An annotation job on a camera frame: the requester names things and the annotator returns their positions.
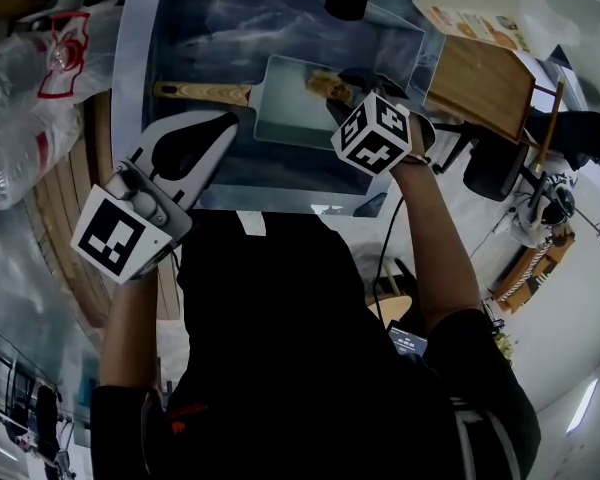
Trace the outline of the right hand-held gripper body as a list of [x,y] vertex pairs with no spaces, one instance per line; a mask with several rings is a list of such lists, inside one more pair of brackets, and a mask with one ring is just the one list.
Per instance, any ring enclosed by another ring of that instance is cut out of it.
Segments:
[[367,175],[382,175],[400,162],[428,162],[413,152],[410,126],[415,117],[427,151],[436,135],[423,107],[392,80],[368,68],[348,68],[339,77],[354,91],[351,105],[328,100],[328,111],[338,124],[331,144],[340,160]]

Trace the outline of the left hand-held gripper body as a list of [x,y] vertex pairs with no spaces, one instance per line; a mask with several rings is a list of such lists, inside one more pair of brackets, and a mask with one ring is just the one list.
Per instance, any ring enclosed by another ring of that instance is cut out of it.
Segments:
[[94,185],[71,247],[118,284],[153,269],[193,227],[190,210],[236,137],[227,112],[188,111],[151,123],[104,186]]

